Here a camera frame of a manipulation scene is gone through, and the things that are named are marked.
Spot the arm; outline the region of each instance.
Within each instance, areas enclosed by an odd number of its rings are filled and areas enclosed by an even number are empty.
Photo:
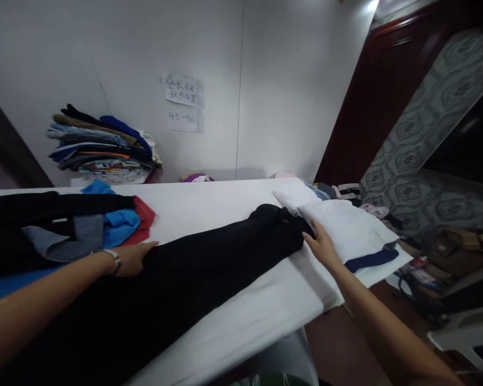
[[[156,245],[152,242],[114,248],[122,262],[117,276],[140,273],[143,257]],[[90,285],[115,268],[110,254],[98,252],[0,299],[0,369]]]
[[[311,251],[331,273],[372,352],[394,385],[462,385],[458,377],[340,261],[323,226],[317,239],[304,233]]]

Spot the floor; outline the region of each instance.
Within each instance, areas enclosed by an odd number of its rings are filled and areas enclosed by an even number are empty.
[[[390,308],[417,336],[429,344],[426,333],[435,330],[417,315],[399,292],[381,281],[371,288],[373,294]],[[344,307],[335,307],[305,326],[318,377],[333,386],[376,386],[389,384],[385,373],[366,344],[352,317]],[[457,352],[435,353],[467,385],[483,385],[483,377],[469,372],[473,366]]]

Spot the white wall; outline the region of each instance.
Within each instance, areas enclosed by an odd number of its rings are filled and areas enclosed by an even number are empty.
[[[72,103],[152,134],[163,182],[203,171],[234,180],[242,0],[0,0],[0,107],[55,185],[52,115]],[[159,76],[204,81],[204,134],[171,131]]]
[[[371,2],[0,0],[0,106],[56,186],[74,175],[47,157],[45,131],[66,103],[152,134],[163,182],[195,171],[312,180]],[[167,128],[163,70],[204,81],[204,134]]]
[[[245,0],[238,179],[313,181],[376,5]]]

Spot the white table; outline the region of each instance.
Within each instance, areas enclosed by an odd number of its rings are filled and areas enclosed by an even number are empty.
[[[272,190],[296,184],[302,182],[293,178],[119,185],[113,190],[121,195],[138,195],[144,200],[156,213],[150,240],[166,243],[244,220],[264,203],[281,206]],[[11,189],[0,190],[0,196],[50,190],[76,193],[80,189]],[[398,250],[395,260],[361,269],[356,276],[367,287],[383,280],[411,260],[400,247]],[[334,279],[305,245],[209,313],[130,383],[136,386],[202,384],[342,303],[343,297]]]

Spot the white plastic chair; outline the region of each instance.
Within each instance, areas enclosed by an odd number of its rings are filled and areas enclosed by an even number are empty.
[[[474,347],[483,346],[483,308],[451,315],[443,329],[427,335],[437,349],[460,352],[483,373],[483,359],[474,351]]]

